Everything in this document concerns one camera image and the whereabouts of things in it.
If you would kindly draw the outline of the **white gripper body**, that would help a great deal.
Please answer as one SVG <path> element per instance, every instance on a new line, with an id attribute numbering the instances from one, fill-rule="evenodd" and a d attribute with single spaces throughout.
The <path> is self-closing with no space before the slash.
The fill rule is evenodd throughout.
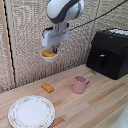
<path id="1" fill-rule="evenodd" d="M 45 30 L 42 34 L 42 45 L 50 47 L 69 39 L 69 29 L 63 31 Z"/>

